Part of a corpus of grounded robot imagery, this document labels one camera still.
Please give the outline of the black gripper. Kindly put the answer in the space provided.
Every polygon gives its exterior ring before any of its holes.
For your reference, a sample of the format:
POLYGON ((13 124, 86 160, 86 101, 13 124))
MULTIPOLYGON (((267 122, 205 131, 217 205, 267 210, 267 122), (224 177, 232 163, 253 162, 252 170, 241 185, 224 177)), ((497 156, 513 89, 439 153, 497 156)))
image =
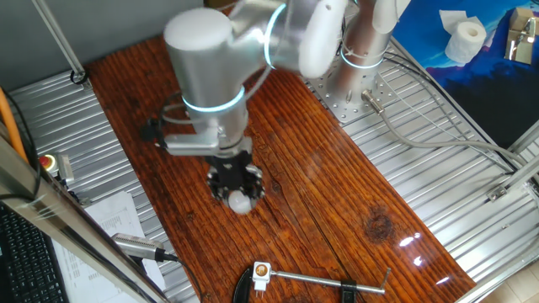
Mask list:
POLYGON ((230 191, 240 188, 248 190, 251 199, 265 196, 262 170, 252 163, 253 157, 247 151, 241 151, 233 157, 206 157, 210 165, 206 182, 213 198, 228 201, 230 191))

